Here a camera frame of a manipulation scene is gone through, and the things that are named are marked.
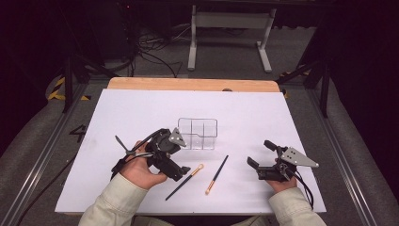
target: metal frame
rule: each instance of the metal frame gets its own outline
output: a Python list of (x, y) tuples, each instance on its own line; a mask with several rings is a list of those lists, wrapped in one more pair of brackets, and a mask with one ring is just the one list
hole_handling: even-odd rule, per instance
[(312, 106), (314, 110), (317, 112), (317, 117), (323, 125), (325, 132), (328, 136), (328, 139), (333, 147), (334, 160), (338, 165), (338, 168), (341, 172), (343, 180), (346, 184), (346, 187), (349, 191), (350, 196), (352, 197), (352, 201), (355, 204), (356, 209), (358, 210), (360, 219), (363, 225), (375, 226), (377, 225), (375, 222), (375, 218), (373, 213), (371, 212), (369, 205), (361, 191), (358, 180), (356, 179), (354, 173), (350, 169), (349, 163), (347, 162), (345, 155), (343, 153), (343, 149), (338, 142), (338, 139), (335, 137), (334, 131), (331, 128), (329, 120), (324, 117), (323, 113), (318, 109), (319, 101), (317, 97), (317, 93), (314, 89), (307, 89), (309, 98), (311, 99)]
[(191, 44), (187, 70), (194, 71), (196, 68), (197, 27), (228, 27), (263, 29), (263, 40), (257, 41), (256, 44), (264, 71), (271, 73), (272, 68), (264, 47), (269, 38), (275, 15), (275, 8), (271, 9), (269, 13), (226, 13), (197, 12), (197, 7), (193, 6), (191, 15)]
[[(78, 84), (77, 86), (78, 87), (73, 95), (74, 100), (79, 100), (79, 98), (84, 94), (87, 84)], [(47, 140), (47, 143), (45, 144), (43, 150), (41, 151), (41, 154), (38, 157), (38, 160), (36, 161), (34, 167), (27, 175), (27, 178), (23, 186), (21, 187), (20, 192), (18, 193), (11, 207), (8, 209), (8, 212), (4, 217), (1, 225), (11, 226), (15, 225), (18, 222), (24, 210), (24, 207), (29, 201), (30, 196), (35, 190), (35, 187), (38, 184), (41, 175), (44, 173), (44, 170), (48, 162), (50, 161), (53, 152), (56, 149), (56, 145), (61, 136), (61, 133), (63, 132), (68, 122), (68, 119), (71, 117), (72, 112), (76, 108), (77, 103), (78, 103), (77, 101), (72, 102), (72, 104), (69, 107), (69, 110), (66, 113), (63, 113), (59, 118), (58, 122), (56, 123), (54, 131)]]
[(277, 84), (282, 85), (285, 82), (311, 70), (309, 76), (303, 82), (303, 86), (306, 89), (314, 89), (317, 83), (322, 80), (322, 92), (320, 95), (320, 110), (323, 113), (323, 116), (327, 118), (327, 97), (328, 97), (328, 85), (329, 85), (329, 67), (324, 61), (314, 61), (308, 65), (304, 65), (295, 71), (286, 74), (283, 77), (280, 77), (276, 80)]

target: person's right hand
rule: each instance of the person's right hand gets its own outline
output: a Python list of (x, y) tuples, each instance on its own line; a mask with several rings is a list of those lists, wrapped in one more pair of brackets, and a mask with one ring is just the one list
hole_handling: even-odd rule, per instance
[[(139, 147), (136, 150), (136, 152), (145, 153), (146, 146), (147, 143), (144, 143), (141, 147)], [(132, 156), (129, 156), (129, 158), (126, 159), (128, 163), (126, 163), (126, 165), (122, 168), (120, 174), (124, 178), (135, 184), (136, 186), (148, 190), (153, 186), (165, 182), (165, 180), (168, 178), (162, 172), (158, 174), (153, 174), (152, 172), (150, 172), (149, 167), (147, 166), (147, 158), (138, 157), (133, 160), (130, 160), (132, 158), (133, 158)]]
[(285, 181), (285, 182), (278, 182), (278, 181), (266, 181), (268, 184), (270, 184), (271, 187), (273, 187), (273, 190), (277, 193), (296, 187), (296, 178), (293, 176), (290, 181)]

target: person's left hand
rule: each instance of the person's left hand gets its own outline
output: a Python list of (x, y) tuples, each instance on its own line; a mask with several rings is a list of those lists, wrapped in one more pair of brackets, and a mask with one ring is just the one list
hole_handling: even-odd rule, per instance
[[(139, 147), (136, 152), (137, 153), (145, 153), (146, 146), (148, 143), (143, 144)], [(126, 161), (132, 159), (132, 156), (129, 156)], [(143, 189), (149, 190), (153, 186), (161, 184), (165, 182), (168, 178), (164, 173), (160, 172), (158, 174), (153, 174), (150, 172), (147, 166), (147, 158), (146, 157), (137, 157), (133, 160), (130, 160), (120, 171), (120, 174)]]

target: transparent grid box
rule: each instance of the transparent grid box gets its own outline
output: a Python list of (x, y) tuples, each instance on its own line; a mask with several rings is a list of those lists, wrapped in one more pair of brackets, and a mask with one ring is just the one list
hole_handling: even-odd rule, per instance
[(180, 118), (180, 134), (190, 150), (213, 150), (217, 138), (217, 120)]

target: white paper sheet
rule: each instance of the white paper sheet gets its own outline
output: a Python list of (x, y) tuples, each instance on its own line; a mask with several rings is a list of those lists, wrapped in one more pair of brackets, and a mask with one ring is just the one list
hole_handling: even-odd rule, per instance
[[(73, 163), (56, 212), (83, 213), (109, 183), (111, 169), (124, 156), (117, 135), (128, 149), (160, 128), (172, 130), (179, 118), (216, 119), (214, 150), (180, 150), (171, 158), (179, 166), (201, 169), (168, 201), (180, 182), (168, 179), (153, 187), (140, 215), (259, 215), (270, 214), (272, 188), (258, 180), (247, 164), (273, 166), (277, 154), (264, 147), (269, 139), (304, 153), (288, 106), (281, 93), (104, 89)], [(209, 195), (205, 190), (224, 157), (229, 158)], [(314, 196), (314, 210), (326, 208), (310, 168), (298, 168)]]

